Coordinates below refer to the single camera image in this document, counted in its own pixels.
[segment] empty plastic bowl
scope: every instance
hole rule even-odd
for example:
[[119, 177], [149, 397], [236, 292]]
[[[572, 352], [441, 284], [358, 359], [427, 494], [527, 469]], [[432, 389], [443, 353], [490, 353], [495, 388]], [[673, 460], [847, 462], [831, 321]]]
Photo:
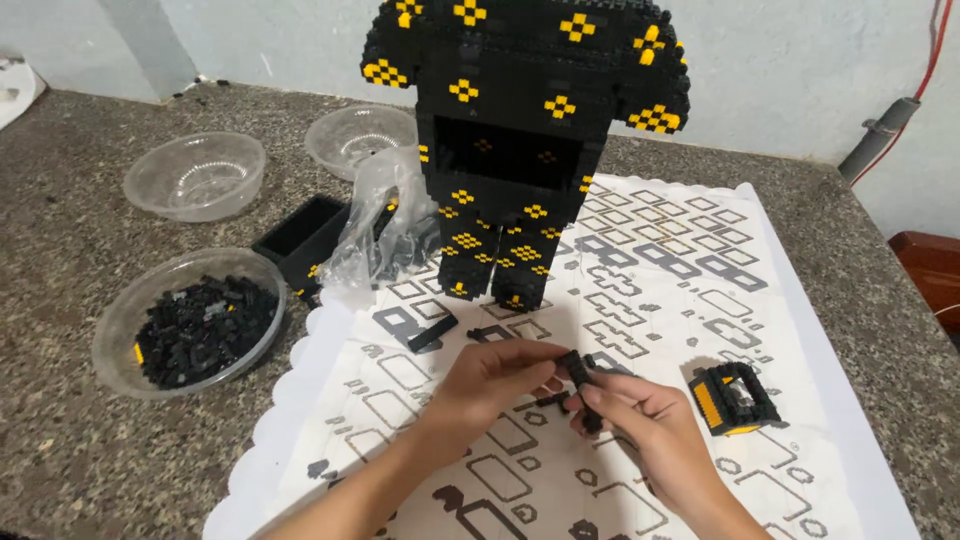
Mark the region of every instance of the empty plastic bowl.
[[123, 191], [138, 207], [177, 221], [213, 221], [248, 205], [263, 184], [260, 141], [227, 132], [172, 140], [137, 160]]
[[417, 120], [381, 105], [347, 107], [314, 122], [303, 144], [317, 163], [353, 182], [360, 161], [385, 148], [417, 144]]
[[[217, 279], [247, 277], [277, 296], [276, 315], [266, 333], [248, 353], [220, 373], [183, 388], [160, 390], [140, 368], [133, 345], [164, 291], [177, 291], [199, 283], [207, 274]], [[119, 394], [144, 400], [163, 400], [193, 394], [218, 382], [231, 380], [256, 363], [273, 343], [286, 309], [286, 283], [276, 265], [248, 249], [208, 249], [173, 258], [137, 278], [120, 293], [97, 323], [93, 337], [93, 368], [104, 384]]]

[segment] black and yellow brick module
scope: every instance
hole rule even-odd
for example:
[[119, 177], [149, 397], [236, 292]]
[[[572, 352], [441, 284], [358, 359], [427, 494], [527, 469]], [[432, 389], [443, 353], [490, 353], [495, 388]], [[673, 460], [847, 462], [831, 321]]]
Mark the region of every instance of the black and yellow brick module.
[[[750, 394], [752, 404], [741, 403], [743, 398], [731, 386], [737, 380]], [[777, 408], [756, 378], [754, 369], [743, 362], [708, 368], [689, 386], [711, 435], [749, 433], [780, 421]]]
[[418, 89], [420, 161], [440, 205], [446, 294], [540, 305], [560, 231], [613, 120], [684, 127], [683, 44], [647, 0], [390, 0], [361, 62]]

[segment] granite countertop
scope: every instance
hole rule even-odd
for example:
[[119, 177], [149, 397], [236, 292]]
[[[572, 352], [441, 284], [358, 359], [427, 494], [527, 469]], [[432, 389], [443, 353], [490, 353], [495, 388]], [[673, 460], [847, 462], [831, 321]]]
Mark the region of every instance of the granite countertop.
[[[262, 368], [163, 403], [114, 396], [96, 381], [94, 327], [123, 287], [164, 260], [248, 246], [318, 192], [346, 200], [351, 185], [322, 171], [302, 142], [313, 120], [351, 103], [238, 85], [198, 87], [166, 107], [54, 91], [0, 132], [0, 528], [34, 538], [200, 536], [289, 368], [306, 307], [290, 296]], [[182, 224], [126, 201], [123, 175], [137, 158], [218, 130], [267, 150], [263, 189], [242, 214]], [[600, 172], [754, 185], [917, 526], [924, 538], [957, 538], [957, 354], [837, 171], [612, 137]]]

